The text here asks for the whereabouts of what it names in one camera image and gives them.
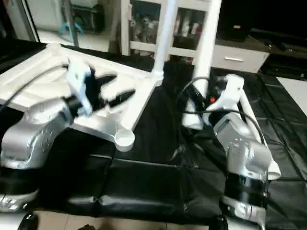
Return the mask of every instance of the tiled floor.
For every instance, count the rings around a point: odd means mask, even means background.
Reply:
[[[54,31],[38,30],[37,32],[40,41],[43,43],[57,43],[73,46],[69,32],[64,32],[62,36]],[[101,34],[78,33],[78,41],[81,48],[107,52],[109,48],[110,32],[107,29]]]
[[[39,230],[77,230],[91,225],[97,230],[208,230],[204,226],[176,225],[149,221],[116,218],[92,218],[68,214],[38,211]]]

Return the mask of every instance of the blue stool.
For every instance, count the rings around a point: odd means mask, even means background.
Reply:
[[[75,27],[76,27],[77,30],[79,30],[79,32],[80,32],[81,34],[84,34],[84,31],[83,31],[83,29],[81,28],[80,25],[78,25],[77,23],[75,23]],[[67,30],[69,30],[69,32],[70,32],[70,35],[71,35],[71,42],[74,42],[73,37],[72,37],[72,34],[71,34],[71,27],[69,26],[68,23],[63,23],[63,24],[62,24],[61,29],[59,30],[59,35],[61,36],[61,35],[63,34],[63,31],[67,31]]]

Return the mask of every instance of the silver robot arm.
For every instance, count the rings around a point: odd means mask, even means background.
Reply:
[[[228,176],[220,201],[227,229],[264,230],[270,150],[237,114],[224,115],[213,130],[227,157]]]
[[[39,169],[44,166],[53,141],[76,117],[91,116],[107,104],[117,106],[134,94],[131,90],[112,101],[103,99],[101,86],[115,78],[116,75],[106,75],[96,79],[88,65],[72,62],[66,75],[72,95],[31,106],[7,130],[0,156],[0,229],[36,230],[37,217],[28,210],[38,194]]]
[[[61,98],[31,106],[22,119],[5,133],[1,166],[17,170],[41,168],[54,139],[73,120],[68,105]]]
[[[243,78],[227,75],[219,81],[209,80],[206,97],[213,101],[207,110],[218,111],[205,113],[202,118],[204,123],[213,126],[225,150],[228,175],[224,196],[220,200],[223,216],[213,221],[209,229],[265,230],[268,169],[272,155],[238,113],[227,111],[239,101]]]

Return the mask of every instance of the black cable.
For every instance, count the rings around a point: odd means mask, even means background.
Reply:
[[[63,64],[63,65],[59,65],[59,66],[53,66],[39,74],[37,74],[35,77],[33,77],[30,81],[28,81],[26,84],[24,84],[21,88],[19,88],[8,100],[6,100],[6,102],[0,107],[0,114],[4,111],[4,109],[12,102],[12,100],[14,100],[14,98],[20,94],[26,87],[28,87],[30,84],[32,84],[34,81],[36,81],[37,79],[39,79],[40,77],[44,76],[45,74],[52,72],[58,68],[67,68],[68,65]]]
[[[247,115],[246,113],[244,112],[241,112],[241,111],[237,111],[237,110],[234,110],[234,109],[212,109],[212,110],[203,110],[203,111],[187,111],[187,110],[182,110],[179,106],[179,101],[180,101],[180,98],[182,97],[184,91],[191,85],[193,84],[194,82],[200,80],[200,79],[206,79],[208,80],[207,77],[196,77],[196,78],[193,78],[183,89],[182,91],[179,93],[178,97],[177,97],[177,107],[178,107],[178,110],[184,114],[207,114],[207,113],[213,113],[213,112],[229,112],[229,113],[237,113],[237,114],[240,114],[241,116],[244,116],[244,117],[247,117],[253,124],[254,126],[256,127],[257,131],[259,132],[259,135],[260,135],[260,139],[261,139],[261,143],[264,145],[265,144],[265,141],[264,141],[264,136],[263,136],[263,133],[260,129],[260,127],[258,126],[257,122],[249,115]]]

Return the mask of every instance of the black table cover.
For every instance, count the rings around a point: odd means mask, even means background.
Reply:
[[[42,50],[44,44],[2,40],[0,72]],[[123,57],[72,49],[150,71],[149,57]],[[88,134],[66,130],[54,142],[39,184],[39,208],[93,217],[120,217],[178,224],[207,225],[221,214],[218,201],[225,183],[225,154],[209,131],[181,126],[176,107],[180,89],[193,67],[165,64],[157,87],[134,131],[129,152]],[[307,229],[307,118],[275,77],[213,69],[215,75],[245,78],[245,92],[282,171],[270,182],[267,228]],[[0,139],[23,114],[0,115]]]

